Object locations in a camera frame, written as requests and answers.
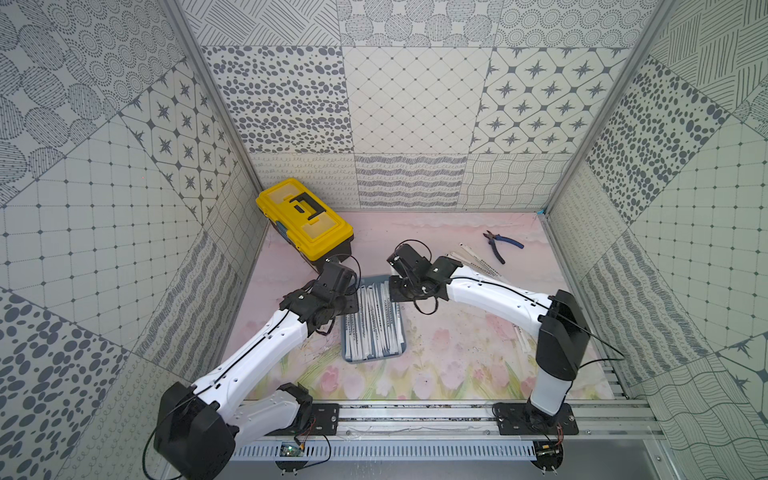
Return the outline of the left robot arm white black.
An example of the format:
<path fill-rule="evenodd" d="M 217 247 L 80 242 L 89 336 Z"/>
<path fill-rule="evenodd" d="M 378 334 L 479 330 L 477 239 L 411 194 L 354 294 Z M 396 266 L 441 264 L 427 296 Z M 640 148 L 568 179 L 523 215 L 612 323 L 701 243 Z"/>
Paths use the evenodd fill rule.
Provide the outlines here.
<path fill-rule="evenodd" d="M 235 450 L 274 432 L 312 431 L 313 398 L 298 384 L 280 385 L 253 404 L 248 394 L 293 349 L 328 335 L 337 317 L 358 310 L 360 273 L 336 261 L 283 297 L 272 317 L 245 345 L 209 373 L 162 395 L 157 423 L 145 447 L 185 479 L 213 479 Z"/>

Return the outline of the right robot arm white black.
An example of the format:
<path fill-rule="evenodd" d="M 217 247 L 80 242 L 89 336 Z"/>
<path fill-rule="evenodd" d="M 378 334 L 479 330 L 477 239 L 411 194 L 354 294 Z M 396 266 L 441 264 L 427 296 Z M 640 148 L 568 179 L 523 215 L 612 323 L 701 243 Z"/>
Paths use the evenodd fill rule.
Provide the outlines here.
<path fill-rule="evenodd" d="M 536 341 L 538 374 L 527 401 L 531 413 L 553 418 L 565 403 L 581 368 L 591 330 L 575 297 L 564 290 L 545 295 L 520 290 L 483 275 L 451 257 L 431 261 L 406 243 L 387 258 L 394 303 L 434 298 L 498 316 Z"/>

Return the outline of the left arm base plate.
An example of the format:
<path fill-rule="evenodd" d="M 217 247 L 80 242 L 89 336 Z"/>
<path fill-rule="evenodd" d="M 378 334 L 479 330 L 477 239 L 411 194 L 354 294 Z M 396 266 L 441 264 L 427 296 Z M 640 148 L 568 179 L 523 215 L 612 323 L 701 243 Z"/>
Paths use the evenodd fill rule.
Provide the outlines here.
<path fill-rule="evenodd" d="M 281 435 L 294 437 L 325 435 L 335 436 L 338 430 L 340 405 L 338 403 L 313 403 L 301 407 L 292 425 L 281 431 Z"/>

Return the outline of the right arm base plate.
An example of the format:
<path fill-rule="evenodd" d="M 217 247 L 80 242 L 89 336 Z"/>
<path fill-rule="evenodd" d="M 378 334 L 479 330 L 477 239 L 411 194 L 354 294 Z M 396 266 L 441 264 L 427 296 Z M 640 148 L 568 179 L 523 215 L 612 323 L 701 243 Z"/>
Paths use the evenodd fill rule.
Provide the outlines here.
<path fill-rule="evenodd" d="M 568 403 L 564 403 L 554 416 L 537 410 L 529 402 L 498 402 L 492 405 L 491 411 L 499 434 L 503 436 L 572 436 L 579 433 L 573 409 Z"/>

